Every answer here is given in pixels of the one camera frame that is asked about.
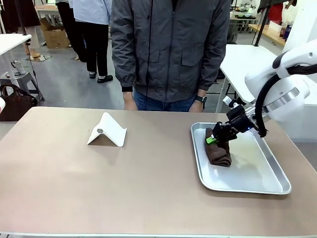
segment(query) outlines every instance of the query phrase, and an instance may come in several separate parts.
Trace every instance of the person's left hand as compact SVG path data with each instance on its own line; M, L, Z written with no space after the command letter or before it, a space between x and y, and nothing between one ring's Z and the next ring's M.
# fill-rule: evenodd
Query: person's left hand
M202 113L203 112L203 103L197 100L194 101L192 106L189 109L190 113Z

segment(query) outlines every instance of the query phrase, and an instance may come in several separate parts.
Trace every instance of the white folded card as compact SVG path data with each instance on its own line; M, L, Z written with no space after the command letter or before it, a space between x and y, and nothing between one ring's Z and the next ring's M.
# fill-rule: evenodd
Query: white folded card
M123 129L109 113L104 113L100 123L93 129L87 145L93 142L98 136L104 134L116 146L123 147L126 132L127 129Z

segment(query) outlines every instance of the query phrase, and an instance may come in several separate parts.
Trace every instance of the red clothing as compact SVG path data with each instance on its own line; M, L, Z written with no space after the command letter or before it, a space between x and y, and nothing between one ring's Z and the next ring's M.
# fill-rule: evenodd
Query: red clothing
M282 3L273 5L268 13L268 19L277 24L282 22L282 11L284 5Z

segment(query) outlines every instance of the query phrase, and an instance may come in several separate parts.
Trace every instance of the metal tray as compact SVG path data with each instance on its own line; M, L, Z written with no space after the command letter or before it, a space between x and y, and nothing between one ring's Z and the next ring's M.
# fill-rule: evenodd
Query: metal tray
M291 184L276 158L252 129L239 133L230 141L232 165L230 168L210 164L205 152L206 128L216 123L196 123L191 127L199 178L211 190L285 195Z

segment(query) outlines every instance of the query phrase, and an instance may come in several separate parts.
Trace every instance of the gray step stool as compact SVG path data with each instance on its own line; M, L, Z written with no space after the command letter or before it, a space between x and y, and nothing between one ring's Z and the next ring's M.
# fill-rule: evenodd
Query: gray step stool
M8 73L5 73L3 75L0 76L0 85L3 84L11 84L11 79L7 77ZM16 75L15 76L19 87L27 92L28 94L33 94L35 95L34 97L40 101L45 101L45 98L43 97L43 94L41 93L40 89L38 88L35 80L33 79L32 75L30 74L30 72L27 72L24 75ZM28 88L28 83L31 82L33 84L34 89L29 89Z

